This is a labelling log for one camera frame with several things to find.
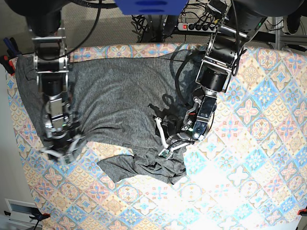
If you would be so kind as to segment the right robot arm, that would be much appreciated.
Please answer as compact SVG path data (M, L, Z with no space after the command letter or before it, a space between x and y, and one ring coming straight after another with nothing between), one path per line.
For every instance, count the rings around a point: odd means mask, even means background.
M69 93L69 55L61 9L66 0L27 0L22 6L34 43L33 65L38 89L25 105L37 135L40 152L68 165L77 160L83 135L79 113Z

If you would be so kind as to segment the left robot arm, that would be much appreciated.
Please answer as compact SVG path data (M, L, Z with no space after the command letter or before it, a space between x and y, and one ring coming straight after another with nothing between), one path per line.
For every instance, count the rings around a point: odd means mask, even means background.
M203 139L211 129L217 107L217 94L226 92L228 84L237 74L243 46L252 40L266 20L267 12L259 0L233 0L221 12L215 31L202 51L203 58L195 82L199 85L192 93L193 105L182 95L179 76L185 65L195 57L187 57L175 76L175 89L183 105L185 116L156 116L154 118L162 146L158 155L170 159L182 147Z

